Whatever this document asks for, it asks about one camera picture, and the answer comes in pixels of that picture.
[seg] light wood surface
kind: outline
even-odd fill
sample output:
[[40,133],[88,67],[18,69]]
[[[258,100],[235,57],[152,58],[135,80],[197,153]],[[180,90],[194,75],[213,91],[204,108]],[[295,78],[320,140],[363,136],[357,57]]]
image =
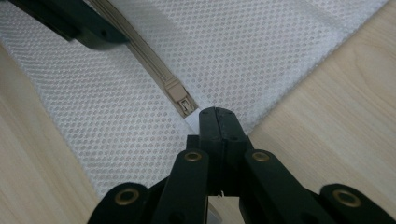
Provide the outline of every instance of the light wood surface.
[[[359,189],[396,217],[396,1],[390,1],[254,130],[308,189]],[[0,48],[0,222],[84,223],[98,199],[28,78]],[[224,223],[237,199],[211,198]]]

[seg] zipper slider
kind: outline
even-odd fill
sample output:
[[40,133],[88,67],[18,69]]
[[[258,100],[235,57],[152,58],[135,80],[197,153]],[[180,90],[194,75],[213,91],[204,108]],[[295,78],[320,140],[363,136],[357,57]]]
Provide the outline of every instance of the zipper slider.
[[180,81],[172,78],[167,81],[165,85],[166,92],[171,99],[178,105],[179,113],[183,116],[188,116],[195,110],[195,105],[191,103],[191,97],[186,92]]
[[181,106],[185,115],[190,115],[195,110],[195,107],[190,103],[187,97],[179,101],[178,104]]

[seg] white mesh fabric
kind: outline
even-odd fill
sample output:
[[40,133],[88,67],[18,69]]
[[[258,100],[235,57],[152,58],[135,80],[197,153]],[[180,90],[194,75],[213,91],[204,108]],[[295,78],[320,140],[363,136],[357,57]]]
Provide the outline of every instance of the white mesh fabric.
[[386,0],[110,0],[201,107],[252,130]]
[[0,40],[100,196],[121,182],[151,186],[169,175],[191,131],[127,48],[67,43],[7,2]]

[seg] zipper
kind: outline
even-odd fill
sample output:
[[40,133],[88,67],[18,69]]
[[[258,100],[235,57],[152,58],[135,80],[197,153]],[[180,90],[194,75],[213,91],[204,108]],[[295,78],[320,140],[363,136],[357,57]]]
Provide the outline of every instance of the zipper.
[[189,93],[166,67],[125,17],[108,0],[89,0],[103,17],[128,36],[128,49],[145,67],[160,89],[165,93],[181,117],[186,118],[198,108]]

